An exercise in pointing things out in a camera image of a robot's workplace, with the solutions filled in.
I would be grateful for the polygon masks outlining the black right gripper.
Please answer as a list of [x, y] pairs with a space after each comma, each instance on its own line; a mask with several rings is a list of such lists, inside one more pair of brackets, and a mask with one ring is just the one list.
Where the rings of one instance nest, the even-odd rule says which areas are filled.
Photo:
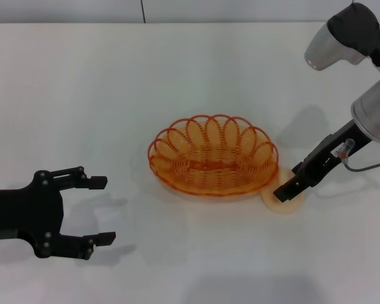
[[348, 153], [353, 155], [368, 144], [368, 137], [350, 120], [334, 134], [328, 135], [292, 171], [295, 176], [280, 185], [273, 195], [281, 202], [292, 200], [308, 187], [316, 186], [333, 168], [341, 163], [334, 150], [340, 148], [347, 139], [355, 142]]

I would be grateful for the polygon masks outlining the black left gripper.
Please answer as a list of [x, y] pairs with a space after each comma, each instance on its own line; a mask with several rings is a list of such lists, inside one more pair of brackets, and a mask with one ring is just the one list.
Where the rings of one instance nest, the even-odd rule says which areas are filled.
[[0, 190], [0, 240], [24, 240], [39, 258], [52, 255], [89, 260], [94, 247], [110, 246], [116, 233], [61, 235], [63, 200], [60, 191], [73, 188], [103, 190], [107, 182], [106, 176], [88, 177], [84, 167], [79, 166], [38, 171], [25, 187]]

